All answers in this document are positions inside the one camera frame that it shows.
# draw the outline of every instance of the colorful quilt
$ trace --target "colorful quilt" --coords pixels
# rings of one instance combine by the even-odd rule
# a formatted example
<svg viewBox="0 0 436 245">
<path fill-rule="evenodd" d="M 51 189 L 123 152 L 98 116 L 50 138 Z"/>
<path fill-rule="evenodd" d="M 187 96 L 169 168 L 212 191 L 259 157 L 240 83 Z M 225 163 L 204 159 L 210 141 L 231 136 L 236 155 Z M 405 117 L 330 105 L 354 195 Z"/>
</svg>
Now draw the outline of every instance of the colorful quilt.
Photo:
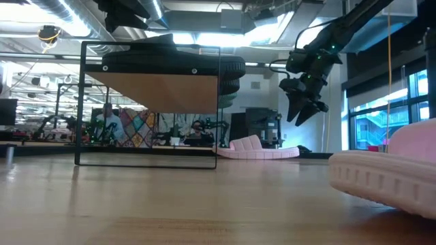
<svg viewBox="0 0 436 245">
<path fill-rule="evenodd" d="M 118 147 L 150 148 L 153 145 L 153 133 L 157 125 L 156 113 L 149 110 L 137 112 L 130 108 L 122 108 L 119 118 L 123 123 L 125 134 L 118 140 Z"/>
</svg>

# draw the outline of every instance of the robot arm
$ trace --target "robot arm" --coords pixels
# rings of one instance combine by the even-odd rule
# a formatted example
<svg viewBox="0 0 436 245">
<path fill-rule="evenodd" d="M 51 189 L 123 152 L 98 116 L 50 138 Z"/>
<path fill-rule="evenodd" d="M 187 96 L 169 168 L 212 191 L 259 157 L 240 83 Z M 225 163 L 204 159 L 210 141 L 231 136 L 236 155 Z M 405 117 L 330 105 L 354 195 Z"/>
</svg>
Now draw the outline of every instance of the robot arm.
<svg viewBox="0 0 436 245">
<path fill-rule="evenodd" d="M 333 20 L 303 49 L 290 52 L 286 70 L 303 74 L 299 78 L 283 79 L 279 85 L 290 102 L 288 122 L 299 113 L 296 126 L 300 126 L 318 112 L 328 111 L 328 106 L 320 101 L 320 91 L 327 85 L 326 78 L 333 65 L 342 64 L 339 52 L 357 31 L 393 1 L 363 0 L 350 13 Z"/>
</svg>

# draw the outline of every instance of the monitor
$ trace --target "monitor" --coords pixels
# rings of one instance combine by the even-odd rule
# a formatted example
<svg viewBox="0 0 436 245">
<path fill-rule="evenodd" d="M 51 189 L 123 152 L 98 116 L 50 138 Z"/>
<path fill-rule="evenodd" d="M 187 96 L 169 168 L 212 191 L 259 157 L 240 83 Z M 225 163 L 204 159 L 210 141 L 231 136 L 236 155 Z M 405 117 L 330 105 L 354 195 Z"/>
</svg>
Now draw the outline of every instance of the monitor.
<svg viewBox="0 0 436 245">
<path fill-rule="evenodd" d="M 17 99 L 0 99 L 0 125 L 15 125 Z"/>
</svg>

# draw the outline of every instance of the wall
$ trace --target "wall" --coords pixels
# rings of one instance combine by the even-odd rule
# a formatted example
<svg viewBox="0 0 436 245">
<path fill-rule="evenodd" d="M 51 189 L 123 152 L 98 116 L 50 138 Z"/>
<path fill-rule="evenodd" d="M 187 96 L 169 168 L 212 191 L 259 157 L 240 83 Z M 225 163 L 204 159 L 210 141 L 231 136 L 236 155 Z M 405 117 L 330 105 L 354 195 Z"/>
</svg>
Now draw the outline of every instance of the wall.
<svg viewBox="0 0 436 245">
<path fill-rule="evenodd" d="M 251 82 L 260 82 L 260 89 L 252 89 Z M 270 84 L 263 74 L 246 74 L 240 78 L 238 96 L 233 105 L 224 110 L 225 113 L 245 112 L 246 108 L 269 108 Z"/>
</svg>

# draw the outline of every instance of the black metal frame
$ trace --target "black metal frame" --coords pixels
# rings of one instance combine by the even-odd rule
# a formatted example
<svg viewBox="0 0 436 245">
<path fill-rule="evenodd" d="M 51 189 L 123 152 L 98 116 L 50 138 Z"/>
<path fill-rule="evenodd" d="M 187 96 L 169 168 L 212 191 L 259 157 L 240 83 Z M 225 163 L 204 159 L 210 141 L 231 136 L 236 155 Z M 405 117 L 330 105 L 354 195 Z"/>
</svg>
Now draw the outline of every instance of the black metal frame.
<svg viewBox="0 0 436 245">
<path fill-rule="evenodd" d="M 77 107 L 77 124 L 76 124 L 76 147 L 74 153 L 74 164 L 79 166 L 97 166 L 97 167 L 152 167 L 152 168 L 170 168 L 170 169 L 216 169 L 217 168 L 217 155 L 215 155 L 215 164 L 213 167 L 182 167 L 182 166 L 158 166 L 158 165 L 98 165 L 98 164 L 82 164 L 80 163 L 80 154 L 83 147 L 82 143 L 82 116 L 83 116 L 83 99 L 84 99 L 84 88 L 85 88 L 85 74 L 86 72 L 106 72 L 106 73 L 139 73 L 139 74 L 177 74 L 177 75 L 192 75 L 192 69 L 196 69 L 196 75 L 211 75 L 216 74 L 217 77 L 217 110 L 216 115 L 219 117 L 219 81 L 221 74 L 221 48 L 211 47 L 211 46 L 199 46 L 199 45 L 180 45 L 177 44 L 178 48 L 215 48 L 218 49 L 218 64 L 216 69 L 201 69 L 197 67 L 192 68 L 180 68 L 180 69 L 164 69 L 163 67 L 157 66 L 136 66 L 136 65 L 117 65 L 117 66 L 103 66 L 103 65 L 87 65 L 87 48 L 90 45 L 109 45 L 109 46 L 130 46 L 130 47 L 174 47 L 170 44 L 146 44 L 146 43 L 132 43 L 132 42 L 100 42 L 100 41 L 84 41 L 82 42 L 80 49 L 80 73 L 79 73 L 79 83 L 78 83 L 78 107 Z M 218 137 L 215 138 L 215 150 L 218 148 Z"/>
</svg>

